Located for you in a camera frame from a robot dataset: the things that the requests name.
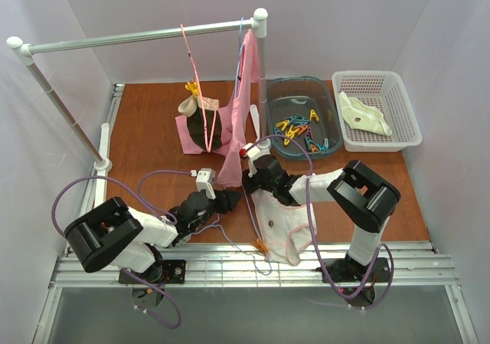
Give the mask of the pink garment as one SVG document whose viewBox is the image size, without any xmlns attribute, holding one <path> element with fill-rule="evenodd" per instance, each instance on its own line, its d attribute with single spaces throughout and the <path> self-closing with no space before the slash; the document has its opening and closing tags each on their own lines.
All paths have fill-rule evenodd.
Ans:
<svg viewBox="0 0 490 344">
<path fill-rule="evenodd" d="M 251 104 L 251 84 L 258 81 L 256 36 L 252 29 L 244 35 L 235 76 L 235 89 L 228 104 L 219 109 L 222 146 L 215 152 L 224 157 L 216 183 L 225 188 L 240 187 L 240 150 L 246 145 L 246 123 Z"/>
</svg>

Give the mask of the white pink-trimmed underwear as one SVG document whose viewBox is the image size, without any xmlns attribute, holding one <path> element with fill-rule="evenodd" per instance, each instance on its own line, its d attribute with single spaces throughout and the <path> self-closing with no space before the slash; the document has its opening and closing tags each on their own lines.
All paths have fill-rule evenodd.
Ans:
<svg viewBox="0 0 490 344">
<path fill-rule="evenodd" d="M 269 258 L 291 266 L 300 264 L 300 254 L 312 243 L 306 206 L 282 205 L 263 190 L 251 198 Z"/>
</svg>

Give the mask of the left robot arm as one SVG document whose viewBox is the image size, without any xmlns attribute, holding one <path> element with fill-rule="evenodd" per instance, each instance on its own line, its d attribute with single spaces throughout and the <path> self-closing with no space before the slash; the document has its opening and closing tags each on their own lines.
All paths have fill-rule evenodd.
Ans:
<svg viewBox="0 0 490 344">
<path fill-rule="evenodd" d="M 65 236 L 87 273 L 108 265 L 144 275 L 158 268 L 157 247 L 177 247 L 205 225 L 215 214 L 233 211 L 241 194 L 230 188 L 216 190 L 209 198 L 205 191 L 192 192 L 170 214 L 177 224 L 129 207 L 120 197 L 111 198 L 70 223 Z"/>
</svg>

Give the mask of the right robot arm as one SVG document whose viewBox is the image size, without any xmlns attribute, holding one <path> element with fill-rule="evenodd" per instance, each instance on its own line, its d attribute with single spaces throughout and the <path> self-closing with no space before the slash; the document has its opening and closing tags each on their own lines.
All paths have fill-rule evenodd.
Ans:
<svg viewBox="0 0 490 344">
<path fill-rule="evenodd" d="M 283 206 L 307 202 L 336 202 L 354 222 L 354 233 L 341 273 L 357 280 L 375 259 L 387 221 L 401 200 L 398 189 L 358 160 L 344 168 L 320 175 L 290 175 L 272 155 L 249 161 L 242 180 L 250 194 L 265 191 Z"/>
</svg>

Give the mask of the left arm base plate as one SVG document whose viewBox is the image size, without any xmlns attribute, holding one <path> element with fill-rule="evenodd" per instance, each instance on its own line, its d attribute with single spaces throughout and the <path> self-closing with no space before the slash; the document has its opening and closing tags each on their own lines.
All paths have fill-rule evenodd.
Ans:
<svg viewBox="0 0 490 344">
<path fill-rule="evenodd" d="M 180 284 L 185 281 L 186 260 L 154 260 L 143 272 L 132 273 L 154 285 Z"/>
</svg>

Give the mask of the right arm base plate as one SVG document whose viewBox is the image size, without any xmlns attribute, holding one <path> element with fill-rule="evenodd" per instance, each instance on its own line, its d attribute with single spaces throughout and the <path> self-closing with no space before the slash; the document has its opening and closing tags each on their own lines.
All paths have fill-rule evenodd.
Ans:
<svg viewBox="0 0 490 344">
<path fill-rule="evenodd" d="M 351 258 L 326 259 L 326 269 L 334 283 L 360 283 L 368 271 L 368 266 L 359 264 Z M 368 275 L 369 283 L 387 283 L 391 274 L 391 268 L 387 258 L 378 257 Z"/>
</svg>

